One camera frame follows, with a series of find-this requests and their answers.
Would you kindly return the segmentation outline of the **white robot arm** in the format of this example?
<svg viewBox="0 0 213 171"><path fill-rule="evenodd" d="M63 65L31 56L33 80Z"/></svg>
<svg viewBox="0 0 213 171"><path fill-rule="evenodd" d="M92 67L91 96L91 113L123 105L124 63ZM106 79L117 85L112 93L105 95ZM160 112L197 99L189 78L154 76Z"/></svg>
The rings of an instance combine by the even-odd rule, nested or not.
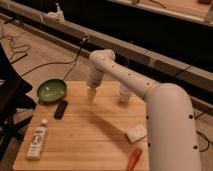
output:
<svg viewBox="0 0 213 171"><path fill-rule="evenodd" d="M151 171L202 171L193 105L183 88L116 63L110 49L91 52L89 61L89 87L98 87L108 73L144 100Z"/></svg>

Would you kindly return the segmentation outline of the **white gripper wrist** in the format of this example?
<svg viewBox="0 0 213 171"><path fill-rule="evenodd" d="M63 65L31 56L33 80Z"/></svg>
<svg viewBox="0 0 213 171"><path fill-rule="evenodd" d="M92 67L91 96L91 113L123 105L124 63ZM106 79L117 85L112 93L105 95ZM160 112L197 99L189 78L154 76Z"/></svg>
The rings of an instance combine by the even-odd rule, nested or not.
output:
<svg viewBox="0 0 213 171"><path fill-rule="evenodd" d="M97 92L95 88L97 88L101 84L103 76L104 73L100 70L91 69L89 71L87 78L87 85L91 87L87 89L87 97L89 103L93 102Z"/></svg>

